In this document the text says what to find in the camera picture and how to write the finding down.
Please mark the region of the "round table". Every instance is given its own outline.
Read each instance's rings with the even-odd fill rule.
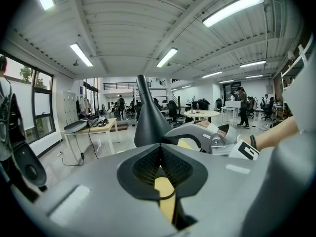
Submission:
[[[219,115],[219,112],[200,110],[192,114],[191,111],[187,111],[187,112],[184,112],[183,115],[196,118],[196,120],[199,120],[201,118],[208,118],[208,121],[211,123],[211,117]]]

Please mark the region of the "vent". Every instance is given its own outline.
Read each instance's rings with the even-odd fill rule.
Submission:
[[[279,39],[282,34],[283,23],[282,3],[273,0],[273,11],[275,16],[275,38]]]

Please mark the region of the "window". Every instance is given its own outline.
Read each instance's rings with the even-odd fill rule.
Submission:
[[[90,83],[97,85],[98,78],[85,79],[83,81],[83,97],[86,97],[91,105],[91,114],[97,113],[99,110],[99,99],[98,99],[98,89]]]
[[[56,131],[51,104],[53,76],[8,54],[5,56],[4,77],[10,81],[12,92],[17,97],[26,142],[32,143]]]

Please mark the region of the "person's arm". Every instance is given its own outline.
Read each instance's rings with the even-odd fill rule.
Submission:
[[[210,125],[208,121],[202,121],[197,125],[207,128]],[[270,130],[255,136],[257,150],[261,151],[267,147],[275,147],[281,140],[298,132],[298,127],[294,116],[287,118]],[[242,138],[243,141],[251,145],[250,138]]]

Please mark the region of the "pants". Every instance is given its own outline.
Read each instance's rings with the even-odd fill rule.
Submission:
[[[119,110],[121,111],[121,115],[123,116],[123,114],[124,114],[124,107],[120,107]]]
[[[241,117],[240,124],[243,124],[243,122],[245,122],[246,125],[249,125],[248,117],[247,117],[247,108],[246,107],[240,109],[240,117]]]

